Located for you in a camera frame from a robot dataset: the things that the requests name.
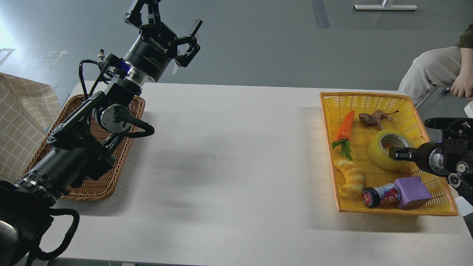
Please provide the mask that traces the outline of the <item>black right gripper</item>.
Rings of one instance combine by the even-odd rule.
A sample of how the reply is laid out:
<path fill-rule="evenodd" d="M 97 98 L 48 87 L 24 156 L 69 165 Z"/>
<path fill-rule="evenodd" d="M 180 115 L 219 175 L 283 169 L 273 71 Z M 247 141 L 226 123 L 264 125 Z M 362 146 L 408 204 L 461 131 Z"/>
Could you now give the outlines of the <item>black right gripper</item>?
<path fill-rule="evenodd" d="M 394 161 L 415 162 L 417 167 L 431 174 L 442 174 L 442 146 L 440 143 L 424 143 L 419 148 L 390 147 L 389 158 Z"/>

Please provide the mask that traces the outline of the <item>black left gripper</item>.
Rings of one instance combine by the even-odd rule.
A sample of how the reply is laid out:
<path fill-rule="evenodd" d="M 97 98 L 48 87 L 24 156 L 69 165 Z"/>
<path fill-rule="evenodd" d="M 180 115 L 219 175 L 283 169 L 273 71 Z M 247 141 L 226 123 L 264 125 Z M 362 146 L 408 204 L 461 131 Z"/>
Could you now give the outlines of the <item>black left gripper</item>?
<path fill-rule="evenodd" d="M 187 36 L 177 38 L 175 32 L 161 23 L 160 2 L 134 0 L 124 17 L 126 24 L 141 31 L 123 60 L 147 74 L 154 82 L 161 78 L 172 59 L 178 67 L 187 67 L 194 59 L 201 48 L 197 44 L 197 31 L 203 23 L 202 20 L 196 20 Z M 179 54 L 178 47 L 183 44 L 187 44 L 188 48 L 184 54 Z"/>

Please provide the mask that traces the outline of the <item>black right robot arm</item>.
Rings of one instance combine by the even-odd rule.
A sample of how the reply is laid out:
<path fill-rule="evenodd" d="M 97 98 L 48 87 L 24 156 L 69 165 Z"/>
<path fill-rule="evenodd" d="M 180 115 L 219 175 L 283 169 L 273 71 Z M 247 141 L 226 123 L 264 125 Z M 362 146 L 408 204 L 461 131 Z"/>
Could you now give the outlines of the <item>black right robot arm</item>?
<path fill-rule="evenodd" d="M 473 204 L 472 118 L 436 117 L 425 120 L 424 125 L 441 130 L 441 142 L 424 143 L 418 148 L 390 147 L 389 157 L 414 162 L 424 172 L 445 177 L 458 195 Z"/>

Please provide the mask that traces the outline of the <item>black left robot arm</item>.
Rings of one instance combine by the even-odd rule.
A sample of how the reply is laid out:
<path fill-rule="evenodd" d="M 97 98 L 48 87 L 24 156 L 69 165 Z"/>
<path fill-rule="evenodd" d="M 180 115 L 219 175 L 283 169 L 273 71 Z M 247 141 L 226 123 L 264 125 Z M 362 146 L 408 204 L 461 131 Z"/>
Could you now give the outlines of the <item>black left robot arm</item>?
<path fill-rule="evenodd" d="M 100 74 L 87 91 L 80 62 L 79 80 L 84 102 L 52 129 L 46 143 L 52 150 L 14 183 L 1 182 L 1 265 L 12 266 L 25 255 L 51 260 L 68 248 L 80 215 L 73 209 L 56 209 L 56 200 L 98 180 L 116 162 L 113 153 L 123 139 L 153 135 L 155 129 L 135 118 L 128 106 L 140 96 L 147 81 L 157 82 L 174 59 L 187 67 L 201 49 L 197 31 L 202 20 L 184 37 L 161 21 L 158 0 L 135 0 L 124 17 L 139 29 L 139 36 L 124 58 L 98 54 Z"/>

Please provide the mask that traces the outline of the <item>person's lower hand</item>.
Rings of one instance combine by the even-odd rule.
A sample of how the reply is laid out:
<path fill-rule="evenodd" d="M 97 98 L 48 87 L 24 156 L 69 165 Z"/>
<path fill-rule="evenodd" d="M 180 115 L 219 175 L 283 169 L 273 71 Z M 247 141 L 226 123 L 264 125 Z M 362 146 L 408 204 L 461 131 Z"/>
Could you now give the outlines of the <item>person's lower hand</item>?
<path fill-rule="evenodd" d="M 473 73 L 472 71 L 461 71 L 455 82 L 451 86 L 451 92 L 458 98 L 465 98 L 466 101 L 473 100 Z"/>

